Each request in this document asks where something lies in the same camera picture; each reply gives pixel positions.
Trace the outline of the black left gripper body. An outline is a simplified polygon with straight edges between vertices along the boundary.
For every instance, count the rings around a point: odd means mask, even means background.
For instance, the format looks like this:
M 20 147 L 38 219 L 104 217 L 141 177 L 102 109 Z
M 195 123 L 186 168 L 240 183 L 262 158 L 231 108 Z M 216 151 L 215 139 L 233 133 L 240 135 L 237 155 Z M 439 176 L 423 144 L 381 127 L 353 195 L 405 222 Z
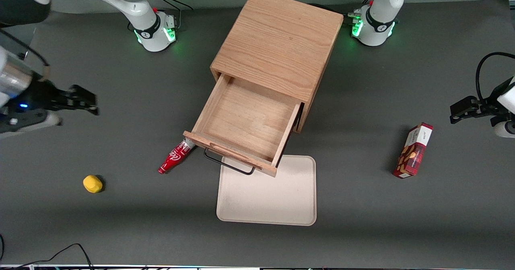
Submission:
M 494 115 L 514 114 L 514 79 L 509 78 L 497 85 L 487 98 L 482 97 L 478 81 L 478 99 L 482 107 Z

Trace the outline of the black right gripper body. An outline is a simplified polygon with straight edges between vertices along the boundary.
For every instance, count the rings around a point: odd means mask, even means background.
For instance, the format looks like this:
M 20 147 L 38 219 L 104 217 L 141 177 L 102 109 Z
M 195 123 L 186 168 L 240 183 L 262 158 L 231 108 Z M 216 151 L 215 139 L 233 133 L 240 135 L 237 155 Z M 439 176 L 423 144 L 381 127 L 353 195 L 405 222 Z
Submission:
M 44 109 L 71 110 L 66 91 L 58 89 L 51 81 L 31 81 L 27 89 L 16 97 L 16 112 Z

